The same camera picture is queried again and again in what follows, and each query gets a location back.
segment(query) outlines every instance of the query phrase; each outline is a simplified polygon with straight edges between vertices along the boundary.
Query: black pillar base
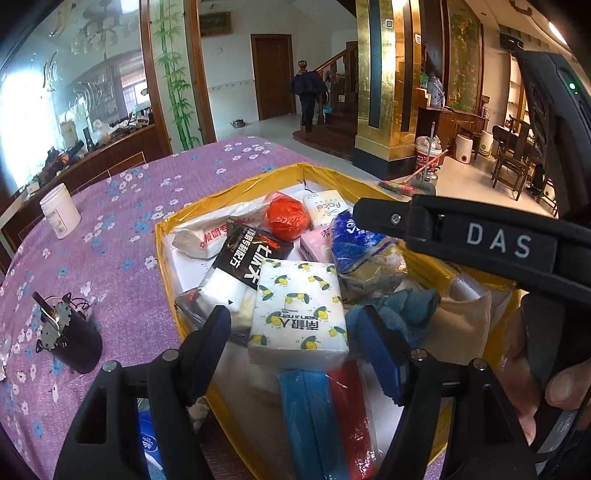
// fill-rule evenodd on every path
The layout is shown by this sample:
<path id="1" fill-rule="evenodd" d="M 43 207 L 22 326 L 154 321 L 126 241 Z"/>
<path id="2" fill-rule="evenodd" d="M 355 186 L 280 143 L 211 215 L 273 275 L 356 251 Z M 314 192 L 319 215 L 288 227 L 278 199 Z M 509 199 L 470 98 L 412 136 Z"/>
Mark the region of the black pillar base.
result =
<path id="1" fill-rule="evenodd" d="M 417 162 L 415 155 L 387 161 L 358 148 L 354 148 L 352 154 L 352 162 L 355 167 L 361 168 L 381 180 L 399 179 L 410 175 L 415 171 L 414 166 Z"/>

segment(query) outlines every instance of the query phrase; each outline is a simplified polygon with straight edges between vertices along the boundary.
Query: gold floral wall panel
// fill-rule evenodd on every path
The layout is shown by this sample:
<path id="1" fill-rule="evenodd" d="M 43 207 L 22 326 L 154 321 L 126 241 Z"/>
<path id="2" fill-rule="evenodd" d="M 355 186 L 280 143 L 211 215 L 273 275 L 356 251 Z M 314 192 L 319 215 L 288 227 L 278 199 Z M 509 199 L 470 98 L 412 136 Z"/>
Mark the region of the gold floral wall panel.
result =
<path id="1" fill-rule="evenodd" d="M 150 0 L 158 92 L 173 152 L 203 144 L 191 86 L 183 0 Z"/>
<path id="2" fill-rule="evenodd" d="M 478 113 L 482 72 L 480 20 L 464 0 L 447 0 L 450 36 L 449 86 L 446 105 Z"/>

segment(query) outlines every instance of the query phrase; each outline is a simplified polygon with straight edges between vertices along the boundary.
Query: human hand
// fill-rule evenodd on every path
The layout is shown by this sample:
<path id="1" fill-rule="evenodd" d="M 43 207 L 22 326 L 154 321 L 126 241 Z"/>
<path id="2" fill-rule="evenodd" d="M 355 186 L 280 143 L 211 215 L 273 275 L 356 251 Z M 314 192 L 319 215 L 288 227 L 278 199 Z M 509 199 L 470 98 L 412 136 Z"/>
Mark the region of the human hand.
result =
<path id="1" fill-rule="evenodd" d="M 542 392 L 537 380 L 530 372 L 530 365 L 525 351 L 525 324 L 521 313 L 517 311 L 507 326 L 506 363 L 499 373 L 499 382 L 507 397 L 517 410 L 517 417 L 525 433 L 527 443 L 535 438 L 534 414 L 540 406 L 542 395 L 549 405 L 563 410 L 577 410 L 591 384 L 591 359 L 573 367 L 568 367 L 556 374 Z M 577 425 L 584 430 L 591 421 L 591 403 L 583 412 Z"/>

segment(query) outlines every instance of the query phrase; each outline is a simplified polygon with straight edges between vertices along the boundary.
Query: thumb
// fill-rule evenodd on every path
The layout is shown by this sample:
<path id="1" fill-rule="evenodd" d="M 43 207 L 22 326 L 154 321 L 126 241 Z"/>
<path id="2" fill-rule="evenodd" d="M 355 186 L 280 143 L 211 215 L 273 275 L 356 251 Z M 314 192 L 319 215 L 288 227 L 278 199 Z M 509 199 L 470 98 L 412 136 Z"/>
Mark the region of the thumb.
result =
<path id="1" fill-rule="evenodd" d="M 546 387 L 546 401 L 564 410 L 576 410 L 591 385 L 591 359 L 556 374 Z"/>

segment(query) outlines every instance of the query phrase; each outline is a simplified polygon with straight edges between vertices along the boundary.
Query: screw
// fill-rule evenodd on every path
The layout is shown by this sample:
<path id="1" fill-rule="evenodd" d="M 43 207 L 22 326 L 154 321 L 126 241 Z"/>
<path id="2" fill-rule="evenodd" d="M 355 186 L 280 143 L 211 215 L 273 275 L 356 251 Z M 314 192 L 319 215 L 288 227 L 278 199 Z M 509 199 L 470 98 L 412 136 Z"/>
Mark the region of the screw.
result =
<path id="1" fill-rule="evenodd" d="M 477 370 L 480 370 L 481 372 L 488 368 L 488 364 L 482 358 L 475 358 L 474 361 L 472 362 L 472 365 L 474 365 L 474 368 L 476 368 Z"/>
<path id="2" fill-rule="evenodd" d="M 115 368 L 117 368 L 117 362 L 115 362 L 114 360 L 109 360 L 108 362 L 105 362 L 105 364 L 103 365 L 103 370 L 105 372 L 112 372 Z"/>
<path id="3" fill-rule="evenodd" d="M 167 362 L 172 362 L 173 360 L 176 360 L 178 358 L 178 350 L 175 350 L 174 348 L 166 350 L 162 354 L 162 358 Z"/>
<path id="4" fill-rule="evenodd" d="M 411 350 L 410 356 L 412 356 L 415 360 L 422 362 L 427 358 L 427 352 L 422 348 L 415 348 Z"/>

